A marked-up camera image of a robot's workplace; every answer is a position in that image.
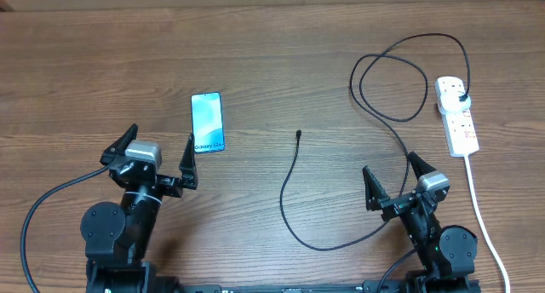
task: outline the wood grain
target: wood grain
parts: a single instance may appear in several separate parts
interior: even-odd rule
[[[220,91],[227,149],[197,156],[200,184],[169,198],[147,259],[186,284],[358,283],[380,278],[409,248],[398,221],[368,241],[318,253],[299,245],[278,208],[279,188],[302,129],[286,188],[294,230],[328,246],[381,221],[364,209],[368,164],[395,194],[404,173],[399,144],[358,109],[347,81],[361,56],[412,34],[445,32],[466,46],[481,150],[472,156],[480,207],[513,290],[545,281],[545,6],[539,2],[418,3],[277,8],[147,9],[0,14],[0,291],[29,291],[20,267],[20,227],[34,201],[99,167],[104,147],[132,123],[163,148],[177,174],[191,131],[190,96]],[[465,79],[460,49],[423,38],[397,47],[433,80]],[[384,60],[365,79],[377,109],[412,114],[422,76]],[[450,158],[430,91],[421,114],[393,124],[410,150],[443,170],[442,225],[481,238],[476,261],[485,292],[502,280],[473,214],[461,159]],[[408,187],[416,184],[411,175]],[[107,176],[55,194],[35,214],[28,258],[43,292],[84,291],[85,210],[122,196]],[[395,273],[417,269],[411,258]]]

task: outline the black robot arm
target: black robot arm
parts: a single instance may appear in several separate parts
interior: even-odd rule
[[[88,293],[174,292],[179,288],[176,278],[156,277],[155,267],[142,259],[163,196],[180,198],[184,188],[197,188],[193,135],[187,140],[181,177],[177,178],[158,174],[161,149],[156,143],[136,140],[137,132],[133,124],[100,158],[125,193],[121,204],[95,204],[83,216],[80,229],[86,242]]]
[[[366,292],[480,292],[475,272],[477,237],[461,226],[441,228],[435,217],[439,202],[448,194],[449,179],[411,152],[408,159],[418,183],[408,194],[389,198],[368,167],[364,167],[367,210],[382,210],[382,219],[399,217],[424,268],[408,272],[404,281],[365,281]]]

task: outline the blue phone screen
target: blue phone screen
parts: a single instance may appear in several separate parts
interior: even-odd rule
[[[195,152],[219,152],[225,149],[220,93],[191,96]]]

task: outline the power strip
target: power strip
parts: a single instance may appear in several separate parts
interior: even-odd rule
[[[452,157],[463,157],[479,150],[469,102],[460,102],[465,93],[463,81],[456,77],[441,77],[435,82],[437,105],[445,127],[446,141]]]
[[[479,150],[479,143],[477,142],[475,126],[473,125],[473,119],[469,111],[471,99],[468,96],[465,101],[460,101],[459,96],[464,94],[465,89],[463,81],[456,77],[441,77],[437,79],[435,82],[435,92],[437,93],[437,106],[443,119],[450,155],[452,157],[463,157],[464,159],[468,173],[469,192],[471,193],[471,201],[473,202],[477,221],[485,237],[486,244],[502,272],[505,292],[510,293],[511,284],[509,283],[508,271],[503,266],[502,259],[500,259],[491,238],[488,236],[483,217],[480,214],[479,204],[477,203],[475,186],[473,185],[469,155]]]

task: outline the black wire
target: black wire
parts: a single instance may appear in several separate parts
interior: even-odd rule
[[[334,246],[334,247],[325,247],[325,248],[320,248],[320,247],[315,247],[315,246],[312,246],[310,244],[307,244],[305,243],[303,240],[301,240],[299,237],[297,237],[297,235],[294,233],[293,229],[291,229],[291,226],[290,224],[288,223],[288,220],[286,219],[286,214],[284,213],[284,201],[283,201],[283,198],[284,198],[284,189],[286,188],[286,184],[288,184],[288,180],[290,179],[290,176],[291,176],[291,172],[293,171],[293,168],[295,167],[295,161],[297,161],[297,155],[299,154],[299,140],[301,139],[301,131],[298,130],[297,131],[297,145],[295,146],[295,156],[293,157],[293,162],[291,163],[291,167],[290,167],[290,171],[288,172],[288,175],[286,176],[286,179],[284,180],[284,184],[282,185],[282,188],[280,189],[280,212],[282,212],[282,218],[284,219],[284,224],[286,224],[286,227],[288,228],[288,230],[290,231],[291,235],[299,242],[301,243],[302,245],[306,246],[307,248],[311,249],[311,250],[316,250],[316,251],[330,251],[330,250],[339,250],[341,248],[345,248],[347,246],[350,246],[350,245],[354,245],[356,243],[359,243],[367,238],[370,238],[372,237],[375,233],[378,233],[381,229],[383,229],[386,224],[388,224],[387,221],[383,222],[382,225],[380,225],[377,229],[373,230],[371,233],[368,233],[367,235],[361,237],[361,238],[358,238],[352,242],[348,242],[348,243],[345,243],[345,244],[342,244],[342,245],[338,245],[338,246]]]
[[[381,281],[378,282],[378,286],[376,287],[376,293],[381,293],[382,284],[384,281],[390,276],[390,274],[395,270],[403,261],[407,260],[410,256],[412,256],[414,253],[416,253],[416,249],[410,250],[408,253],[406,253],[404,256],[399,258],[382,276]]]
[[[25,222],[23,223],[23,228],[20,232],[20,261],[23,264],[23,272],[25,273],[26,281],[31,286],[31,289],[34,293],[39,293],[40,291],[37,289],[36,284],[34,283],[34,280],[31,276],[31,271],[28,268],[28,262],[26,261],[26,232],[28,231],[28,226],[31,223],[31,218],[34,215],[34,212],[36,211],[37,207],[49,196],[55,194],[56,192],[62,190],[65,187],[73,186],[81,181],[88,180],[89,178],[93,178],[97,175],[100,175],[108,170],[110,165],[107,165],[103,167],[102,169],[98,169],[92,173],[89,173],[87,175],[83,175],[79,178],[76,178],[72,181],[65,182],[61,184],[60,186],[54,187],[53,189],[46,192],[44,195],[42,195],[41,198],[39,198],[36,203],[34,203],[31,207],[31,209],[28,211],[28,214],[26,215]]]
[[[415,63],[409,61],[409,60],[406,60],[404,58],[401,58],[401,57],[398,57],[398,56],[395,56],[395,55],[387,55],[387,53],[392,50],[395,46],[399,45],[400,43],[406,41],[406,40],[409,40],[409,39],[412,39],[412,38],[416,38],[416,37],[429,37],[429,36],[441,36],[441,37],[448,37],[448,38],[451,38],[453,39],[456,43],[458,43],[458,45],[460,46],[460,48],[462,49],[462,52],[463,52],[463,56],[464,56],[464,59],[466,61],[466,67],[468,68],[468,86],[466,88],[466,94],[464,94],[463,96],[460,97],[460,101],[464,101],[466,100],[466,98],[468,97],[468,93],[469,93],[469,84],[470,84],[470,71],[469,71],[469,58],[468,58],[468,53],[466,52],[465,48],[463,47],[462,43],[455,37],[452,37],[451,35],[448,35],[448,34],[444,34],[444,33],[424,33],[424,34],[418,34],[418,35],[414,35],[414,36],[410,36],[410,37],[406,37],[406,38],[403,38],[402,40],[400,41],[397,41],[396,43],[394,43],[392,46],[388,47],[386,50],[384,50],[381,54],[369,54],[369,55],[364,55],[363,57],[359,58],[359,60],[356,62],[356,64],[354,65],[354,68],[352,69],[352,72],[350,73],[350,82],[349,82],[349,89],[350,89],[350,94],[352,96],[352,98],[354,99],[354,101],[356,102],[356,104],[358,104],[358,106],[360,108],[362,108],[364,111],[366,111],[367,113],[369,113],[373,118],[376,118],[378,121],[380,121],[381,123],[383,123],[388,129],[390,129],[390,131],[392,131],[393,135],[398,139],[399,141],[399,144],[401,145],[401,148],[403,149],[403,153],[405,155],[405,157],[408,156],[409,152],[407,150],[407,147],[405,146],[405,144],[403,143],[403,140],[401,140],[401,137],[399,136],[399,134],[392,128],[392,126],[390,126],[384,119],[382,118],[385,118],[385,119],[388,119],[388,120],[391,120],[391,121],[394,121],[394,122],[408,122],[410,121],[411,119],[415,118],[419,113],[420,111],[422,110],[422,108],[424,107],[424,104],[426,103],[426,99],[427,99],[427,91],[428,91],[428,84],[427,84],[427,76],[426,76],[426,73],[418,66],[416,65]],[[367,68],[365,69],[365,72],[362,74],[361,78],[359,79],[359,95],[361,96],[362,100],[364,101],[365,105],[367,105],[369,107],[369,109],[367,109],[364,105],[361,104],[361,102],[358,101],[358,99],[356,98],[356,95],[354,94],[354,91],[353,91],[353,86],[352,86],[352,82],[353,82],[353,77],[354,77],[354,73],[356,72],[356,68],[358,68],[358,65],[359,63],[365,59],[365,58],[369,58],[369,57],[376,57],[368,66]],[[369,71],[369,69],[371,69],[371,67],[373,65],[375,65],[375,63],[380,59],[380,58],[388,58],[388,59],[394,59],[394,60],[399,60],[399,61],[402,61],[404,63],[407,63],[413,67],[415,67],[415,69],[417,69],[421,75],[424,77],[424,83],[425,83],[425,91],[424,91],[424,98],[422,99],[422,103],[421,105],[419,106],[418,110],[415,112],[415,114],[411,115],[410,117],[408,118],[391,118],[389,117],[388,115],[385,115],[381,112],[379,112],[378,110],[376,110],[366,99],[365,99],[365,96],[364,96],[364,91],[363,91],[363,81],[364,81],[364,77],[365,75],[367,74],[367,72]],[[301,243],[303,246],[306,246],[307,248],[311,249],[311,250],[317,250],[317,251],[329,251],[329,250],[339,250],[341,248],[344,248],[344,247],[347,247],[347,246],[350,246],[350,245],[354,245],[356,243],[359,243],[367,238],[370,238],[372,237],[375,233],[378,233],[381,229],[383,229],[386,224],[387,224],[387,221],[385,221],[384,223],[382,223],[377,229],[375,229],[373,232],[363,236],[362,238],[358,238],[357,240],[354,240],[352,242],[349,242],[349,243],[346,243],[346,244],[342,244],[342,245],[339,245],[339,246],[335,246],[335,247],[328,247],[328,248],[319,248],[319,247],[315,247],[315,246],[312,246],[310,244],[307,244],[305,243],[304,241],[302,241],[299,237],[297,237],[297,235],[294,233],[294,231],[291,229],[290,227],[290,224],[288,223],[287,219],[286,219],[286,216],[285,216],[285,213],[284,213],[284,206],[283,206],[283,195],[284,195],[284,189],[285,189],[285,186],[286,184],[288,183],[288,180],[290,179],[290,176],[291,176],[291,172],[293,171],[293,168],[295,167],[295,161],[297,160],[297,154],[299,153],[299,140],[300,140],[300,136],[301,136],[301,131],[299,130],[297,132],[297,146],[296,146],[296,149],[295,149],[295,156],[293,158],[293,162],[291,164],[291,168],[290,168],[290,171],[288,172],[288,175],[286,176],[286,179],[284,180],[284,184],[282,185],[282,189],[280,190],[280,211],[282,212],[282,218],[284,219],[284,223],[286,224],[286,227],[288,228],[288,230],[290,231],[291,235],[299,242]],[[403,183],[401,184],[401,188],[399,189],[399,195],[398,196],[401,196],[401,194],[403,194],[403,190],[405,188],[405,184],[407,182],[407,178],[409,176],[409,167],[410,167],[410,162],[409,162],[409,159],[407,159],[407,165],[406,165],[406,168],[405,168],[405,175],[404,175],[404,179],[403,179]],[[428,227],[428,231],[431,230],[429,224],[429,219],[427,218],[426,219],[427,221],[427,227]]]

